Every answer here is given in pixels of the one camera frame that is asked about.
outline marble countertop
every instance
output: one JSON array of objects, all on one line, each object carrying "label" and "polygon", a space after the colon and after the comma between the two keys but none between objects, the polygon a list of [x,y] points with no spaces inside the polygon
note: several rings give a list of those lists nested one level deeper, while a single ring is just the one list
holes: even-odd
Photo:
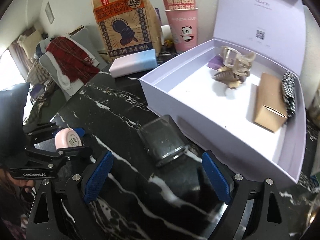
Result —
[{"label": "marble countertop", "polygon": [[[158,64],[175,56],[164,52]],[[64,128],[83,127],[83,143],[93,148],[95,158],[105,150],[115,157],[99,198],[90,204],[106,239],[207,239],[227,205],[217,199],[202,169],[204,151],[190,142],[187,155],[156,168],[137,134],[141,126],[157,118],[147,109],[139,81],[146,72],[113,79],[109,67],[76,93],[53,120]],[[291,239],[300,238],[312,201],[320,192],[319,185],[308,178],[318,129],[310,121],[307,127],[299,182],[279,192]],[[38,147],[55,151],[53,140]],[[67,163],[59,177],[68,179],[83,169],[79,163]],[[234,240],[242,238],[251,208],[252,201],[248,201]]]}]

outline person's hand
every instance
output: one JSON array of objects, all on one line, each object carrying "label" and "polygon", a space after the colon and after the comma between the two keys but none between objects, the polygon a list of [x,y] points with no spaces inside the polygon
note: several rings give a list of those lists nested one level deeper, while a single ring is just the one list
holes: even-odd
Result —
[{"label": "person's hand", "polygon": [[9,172],[7,172],[7,177],[12,184],[19,187],[23,187],[23,186],[34,187],[36,184],[34,180],[14,179],[13,177],[11,177]]}]

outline black and white checkered fabric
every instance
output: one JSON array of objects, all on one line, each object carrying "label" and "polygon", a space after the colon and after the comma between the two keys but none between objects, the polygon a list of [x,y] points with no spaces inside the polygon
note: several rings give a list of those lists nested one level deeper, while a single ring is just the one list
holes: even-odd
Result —
[{"label": "black and white checkered fabric", "polygon": [[295,80],[296,75],[289,71],[286,72],[282,77],[282,97],[283,101],[286,103],[288,117],[292,117],[296,113],[296,100],[294,92]]}]

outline pink round object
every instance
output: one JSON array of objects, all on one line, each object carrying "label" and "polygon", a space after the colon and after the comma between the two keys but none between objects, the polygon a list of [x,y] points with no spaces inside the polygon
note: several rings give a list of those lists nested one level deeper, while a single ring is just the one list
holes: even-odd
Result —
[{"label": "pink round object", "polygon": [[196,8],[196,0],[163,0],[166,10],[184,10]]},{"label": "pink round object", "polygon": [[60,130],[55,137],[56,148],[68,148],[81,146],[81,140],[75,130],[71,128],[65,128]]},{"label": "pink round object", "polygon": [[165,11],[174,46],[183,53],[197,46],[198,9]]}]

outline open box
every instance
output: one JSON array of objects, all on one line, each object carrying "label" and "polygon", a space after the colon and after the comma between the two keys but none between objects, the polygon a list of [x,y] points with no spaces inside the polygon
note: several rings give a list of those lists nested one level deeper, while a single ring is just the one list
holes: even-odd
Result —
[{"label": "open box", "polygon": [[[170,114],[188,138],[215,150],[220,161],[247,179],[272,178],[279,188],[297,183],[306,140],[299,79],[296,115],[279,131],[254,124],[253,113],[263,72],[278,78],[287,70],[301,73],[306,39],[301,0],[219,0],[213,36],[140,79],[148,107]],[[233,99],[224,96],[226,85],[207,67],[222,45],[257,53],[251,75]]]}]

